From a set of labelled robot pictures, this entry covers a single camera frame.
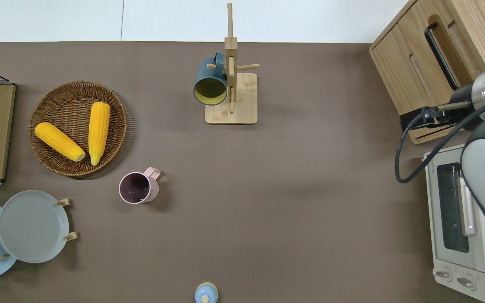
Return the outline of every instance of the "mug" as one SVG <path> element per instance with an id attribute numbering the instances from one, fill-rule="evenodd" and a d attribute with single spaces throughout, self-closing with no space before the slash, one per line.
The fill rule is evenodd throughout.
<path id="1" fill-rule="evenodd" d="M 214 64 L 210 69 L 207 64 Z M 205 105 L 217 105 L 227 97 L 227 76 L 224 71 L 224 54 L 216 52 L 214 58 L 204 59 L 198 66 L 194 96 Z"/>
<path id="2" fill-rule="evenodd" d="M 159 176 L 160 171 L 154 167 L 148 167 L 144 173 L 129 173 L 119 182 L 119 196 L 131 205 L 152 201 L 158 194 Z"/>

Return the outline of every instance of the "wicker basket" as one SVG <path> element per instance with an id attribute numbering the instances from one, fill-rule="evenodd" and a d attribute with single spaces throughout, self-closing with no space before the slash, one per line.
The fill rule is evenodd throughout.
<path id="1" fill-rule="evenodd" d="M 110 120 L 106 149 L 100 162 L 91 165 L 88 153 L 89 114 L 94 102 L 110 105 Z M 69 136 L 85 152 L 86 157 L 74 162 L 58 153 L 35 136 L 35 126 L 49 122 Z M 127 114 L 121 100 L 104 85 L 75 81 L 50 91 L 33 111 L 29 121 L 29 142 L 35 157 L 51 171 L 69 177 L 84 176 L 106 166 L 117 154 L 127 133 Z"/>

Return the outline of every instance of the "mug handle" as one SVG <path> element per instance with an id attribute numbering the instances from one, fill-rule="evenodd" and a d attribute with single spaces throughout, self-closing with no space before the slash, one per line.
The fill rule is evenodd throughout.
<path id="1" fill-rule="evenodd" d="M 214 55 L 214 64 L 216 67 L 214 67 L 213 75 L 215 77 L 220 77 L 222 75 L 222 71 L 224 70 L 224 53 L 221 52 L 216 52 L 216 55 Z"/>
<path id="2" fill-rule="evenodd" d="M 143 174 L 156 180 L 160 176 L 160 171 L 154 167 L 147 167 Z"/>

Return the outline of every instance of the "wooden mug stand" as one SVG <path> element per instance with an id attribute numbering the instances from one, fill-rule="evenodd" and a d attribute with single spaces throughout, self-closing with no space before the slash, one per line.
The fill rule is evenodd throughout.
<path id="1" fill-rule="evenodd" d="M 233 5 L 227 4 L 227 32 L 224 39 L 227 73 L 227 100 L 205 106 L 205 121 L 209 124 L 254 124 L 258 122 L 258 75 L 237 73 L 258 69 L 259 64 L 237 65 L 237 37 L 233 36 Z M 216 65 L 208 64 L 214 69 Z"/>

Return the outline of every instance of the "oven knob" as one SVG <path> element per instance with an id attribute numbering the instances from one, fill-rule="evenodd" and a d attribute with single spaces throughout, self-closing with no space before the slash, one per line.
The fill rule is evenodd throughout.
<path id="1" fill-rule="evenodd" d="M 446 266 L 442 270 L 433 269 L 433 274 L 444 278 L 444 280 L 447 280 L 448 282 L 452 281 L 452 272 L 450 271 L 450 268 Z"/>
<path id="2" fill-rule="evenodd" d="M 470 274 L 466 274 L 463 278 L 457 278 L 457 281 L 459 284 L 462 284 L 466 288 L 469 288 L 471 291 L 477 289 L 475 279 Z"/>

